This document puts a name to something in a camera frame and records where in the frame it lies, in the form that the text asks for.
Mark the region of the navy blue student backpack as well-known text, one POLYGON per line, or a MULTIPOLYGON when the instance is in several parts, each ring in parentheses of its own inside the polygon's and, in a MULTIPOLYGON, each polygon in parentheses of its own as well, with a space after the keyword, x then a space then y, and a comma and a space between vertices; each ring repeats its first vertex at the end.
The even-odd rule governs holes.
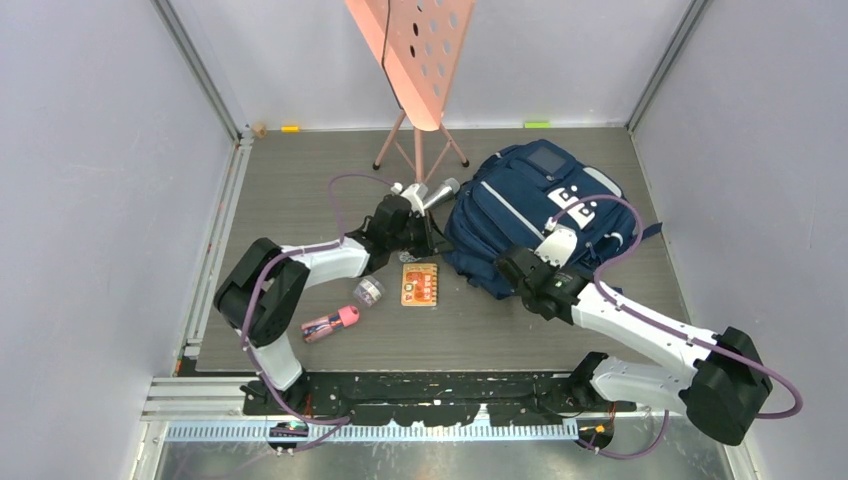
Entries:
POLYGON ((507 298, 513 290, 495 259, 512 246, 537 248, 547 221, 558 217, 577 237, 570 264, 591 274, 662 230, 660 223, 638 227, 624 198, 605 173, 548 140, 505 147, 461 186, 444 227, 453 249, 443 259, 470 285, 507 298))

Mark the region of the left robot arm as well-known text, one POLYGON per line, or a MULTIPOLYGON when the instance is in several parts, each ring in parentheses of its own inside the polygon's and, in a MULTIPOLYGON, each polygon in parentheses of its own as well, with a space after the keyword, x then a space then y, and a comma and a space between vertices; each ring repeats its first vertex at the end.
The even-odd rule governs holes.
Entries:
POLYGON ((256 370, 270 385, 268 400, 280 412, 298 412, 307 398, 303 367, 287 329, 302 293, 339 279, 360 278, 383 268, 395 252, 428 258, 453 246, 428 212, 410 200, 385 196, 373 214, 339 239, 303 246, 255 240, 217 288, 213 306, 241 336, 256 370))

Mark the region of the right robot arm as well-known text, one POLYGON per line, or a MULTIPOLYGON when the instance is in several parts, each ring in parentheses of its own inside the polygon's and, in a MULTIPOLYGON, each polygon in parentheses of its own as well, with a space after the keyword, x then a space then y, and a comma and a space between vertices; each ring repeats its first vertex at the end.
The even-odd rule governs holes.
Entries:
POLYGON ((651 359, 633 364, 592 352, 578 365, 574 403, 596 410, 628 401, 685 415, 703 434, 738 446, 773 390, 757 370, 753 339, 734 327, 715 333, 661 315, 572 267, 557 267, 524 247, 494 262, 532 313, 610 337, 651 359))

